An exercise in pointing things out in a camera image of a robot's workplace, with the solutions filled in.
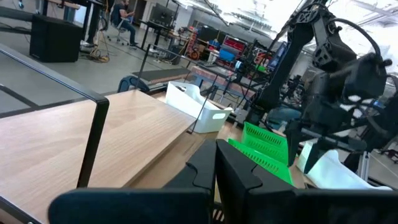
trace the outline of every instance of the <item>green object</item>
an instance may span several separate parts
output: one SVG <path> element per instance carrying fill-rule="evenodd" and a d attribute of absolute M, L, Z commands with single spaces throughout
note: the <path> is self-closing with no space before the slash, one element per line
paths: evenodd
<path fill-rule="evenodd" d="M 264 155 L 263 153 L 258 152 L 255 149 L 245 146 L 237 140 L 228 139 L 228 143 L 241 151 L 244 155 L 246 155 L 248 158 L 250 158 L 252 161 L 260 165 L 271 174 L 274 174 L 288 184 L 293 185 L 292 176 L 290 174 L 289 168 L 285 164 L 267 155 Z"/>
<path fill-rule="evenodd" d="M 289 148 L 285 137 L 245 122 L 242 143 L 285 165 L 289 161 Z"/>
<path fill-rule="evenodd" d="M 262 66 L 262 65 L 257 67 L 257 71 L 259 71 L 259 72 L 265 72 L 266 70 L 267 69 L 264 66 Z"/>

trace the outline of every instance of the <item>concrete floor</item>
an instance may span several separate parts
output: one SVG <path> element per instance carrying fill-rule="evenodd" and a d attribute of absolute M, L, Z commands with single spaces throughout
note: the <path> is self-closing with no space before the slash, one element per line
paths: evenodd
<path fill-rule="evenodd" d="M 24 4 L 25 11 L 34 12 L 35 2 L 33 0 L 24 0 Z M 17 8 L 17 0 L 0 0 L 0 6 Z M 63 10 L 57 6 L 52 7 L 50 4 L 48 16 L 62 18 Z M 0 18 L 0 22 L 10 26 L 30 28 L 30 23 L 28 22 L 13 21 L 5 18 Z M 142 42 L 144 32 L 142 29 L 137 30 L 137 42 Z M 109 31 L 105 35 L 109 34 L 116 34 L 116 30 L 112 27 L 109 28 Z M 129 33 L 125 33 L 123 36 L 128 39 Z M 24 55 L 29 55 L 29 39 L 29 35 L 0 32 L 0 43 Z M 153 43 L 154 39 L 155 35 L 149 33 L 147 43 Z M 160 39 L 160 45 L 167 46 L 163 38 Z M 130 50 L 128 47 L 117 44 L 115 41 L 108 42 L 108 47 L 111 55 L 111 60 L 108 63 L 96 63 L 79 59 L 75 63 L 46 63 L 45 65 L 98 93 L 115 91 L 120 79 L 132 72 L 139 71 L 144 52 L 141 50 Z M 104 44 L 101 44 L 99 48 L 104 52 Z M 157 63 L 154 61 L 154 58 L 149 57 L 144 70 L 179 68 L 185 67 L 186 64 L 183 60 L 180 65 Z M 81 97 L 77 93 L 45 78 L 43 75 L 3 54 L 0 54 L 0 68 L 0 84 L 18 92 L 38 105 L 57 103 Z M 221 93 L 221 90 L 218 91 L 215 101 L 218 101 Z M 222 104 L 227 106 L 230 103 L 235 106 L 236 99 L 227 95 L 223 99 Z M 27 106 L 0 91 L 0 113 L 24 108 L 27 108 Z M 377 180 L 398 188 L 398 165 L 394 164 L 386 156 L 376 154 L 375 152 L 372 153 L 369 174 Z"/>

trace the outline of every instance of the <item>office chair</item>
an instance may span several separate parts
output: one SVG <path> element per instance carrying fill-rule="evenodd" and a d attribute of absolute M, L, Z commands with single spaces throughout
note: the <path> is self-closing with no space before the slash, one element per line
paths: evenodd
<path fill-rule="evenodd" d="M 126 43 L 126 45 L 129 45 L 129 41 L 127 39 L 125 39 L 124 37 L 120 36 L 120 34 L 125 33 L 127 30 L 125 28 L 122 28 L 122 22 L 123 21 L 128 21 L 128 19 L 126 18 L 122 18 L 122 20 L 120 21 L 120 23 L 118 25 L 115 25 L 113 22 L 111 22 L 111 25 L 113 28 L 115 28 L 116 30 L 118 30 L 118 34 L 117 35 L 110 35 L 108 36 L 108 40 L 112 41 L 112 38 L 116 38 L 116 42 L 120 42 L 120 40 L 122 40 L 122 45 L 124 45 L 124 42 Z"/>

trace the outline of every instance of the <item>white storage box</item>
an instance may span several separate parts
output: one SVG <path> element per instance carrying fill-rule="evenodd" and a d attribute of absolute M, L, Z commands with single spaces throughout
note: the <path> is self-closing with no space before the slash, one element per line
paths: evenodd
<path fill-rule="evenodd" d="M 166 103 L 194 118 L 199 117 L 193 130 L 196 133 L 210 133 L 219 131 L 224 125 L 232 108 L 219 109 L 209 101 L 206 101 L 202 112 L 200 110 L 205 98 L 200 95 L 200 89 L 196 85 L 169 82 L 166 93 Z"/>
<path fill-rule="evenodd" d="M 312 143 L 305 143 L 296 166 L 304 172 L 305 163 Z M 306 176 L 321 189 L 379 189 L 392 190 L 389 187 L 373 187 L 354 172 L 345 167 L 338 159 L 337 150 L 329 150 L 312 167 Z"/>

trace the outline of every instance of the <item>man sitting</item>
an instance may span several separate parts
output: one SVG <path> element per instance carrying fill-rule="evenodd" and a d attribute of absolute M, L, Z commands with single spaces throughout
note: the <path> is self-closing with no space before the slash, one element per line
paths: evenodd
<path fill-rule="evenodd" d="M 134 12 L 127 13 L 127 8 L 129 7 L 129 0 L 122 0 L 119 4 L 115 4 L 113 7 L 113 12 L 111 15 L 111 22 L 118 26 L 122 21 L 122 18 L 128 18 L 133 16 Z M 123 21 L 121 24 L 122 28 L 130 31 L 130 47 L 135 47 L 138 43 L 136 42 L 136 30 L 131 25 L 129 21 Z"/>

